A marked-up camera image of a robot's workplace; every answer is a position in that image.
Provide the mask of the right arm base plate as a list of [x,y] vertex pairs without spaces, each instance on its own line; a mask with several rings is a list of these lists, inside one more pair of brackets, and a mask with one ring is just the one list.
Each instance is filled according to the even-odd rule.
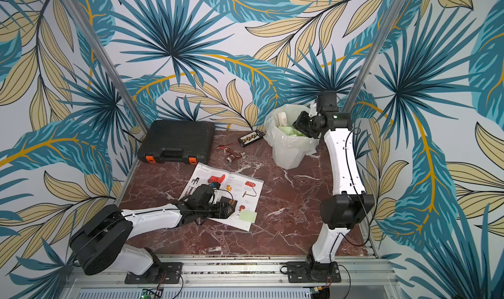
[[320,264],[315,262],[287,262],[285,265],[289,283],[340,283],[341,274],[336,262]]

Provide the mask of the yellow art textbook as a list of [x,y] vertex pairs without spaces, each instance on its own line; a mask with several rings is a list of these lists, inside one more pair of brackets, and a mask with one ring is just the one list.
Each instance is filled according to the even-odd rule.
[[233,215],[225,220],[215,218],[214,220],[237,229],[249,231],[252,224],[239,220],[238,216],[243,209],[256,212],[264,181],[199,163],[190,181],[182,191],[181,198],[184,199],[192,195],[200,185],[211,185],[212,183],[219,186],[219,189],[215,191],[214,199],[216,201],[221,199],[236,201],[236,211]]

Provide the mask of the green sticky note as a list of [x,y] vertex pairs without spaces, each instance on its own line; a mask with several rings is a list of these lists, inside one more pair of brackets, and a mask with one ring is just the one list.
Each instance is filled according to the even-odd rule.
[[305,135],[291,126],[279,126],[278,129],[287,136],[304,137]]
[[243,209],[240,211],[238,219],[247,223],[254,224],[257,219],[257,212]]

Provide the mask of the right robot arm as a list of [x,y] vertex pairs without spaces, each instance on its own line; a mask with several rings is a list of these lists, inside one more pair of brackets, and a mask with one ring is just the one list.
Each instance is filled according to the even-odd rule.
[[346,235],[365,220],[375,205],[359,177],[352,146],[356,132],[349,112],[337,105],[337,93],[319,93],[309,112],[303,111],[293,123],[307,137],[324,141],[332,168],[332,196],[320,207],[321,232],[307,256],[310,270],[330,270],[333,256]]

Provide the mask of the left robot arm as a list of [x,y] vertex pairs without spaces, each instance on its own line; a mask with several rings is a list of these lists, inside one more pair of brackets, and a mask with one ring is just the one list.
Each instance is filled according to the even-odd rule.
[[138,235],[175,229],[198,220],[226,220],[236,210],[232,194],[221,198],[213,185],[201,185],[192,194],[160,207],[121,210],[109,205],[94,215],[70,238],[70,248],[85,275],[107,269],[124,271],[147,283],[167,279],[180,270],[163,264],[152,250],[127,244]]

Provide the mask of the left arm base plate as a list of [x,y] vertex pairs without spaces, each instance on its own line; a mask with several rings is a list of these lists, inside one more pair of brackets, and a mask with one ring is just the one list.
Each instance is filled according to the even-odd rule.
[[183,263],[160,262],[154,263],[142,275],[128,273],[125,278],[126,285],[175,285],[181,281]]

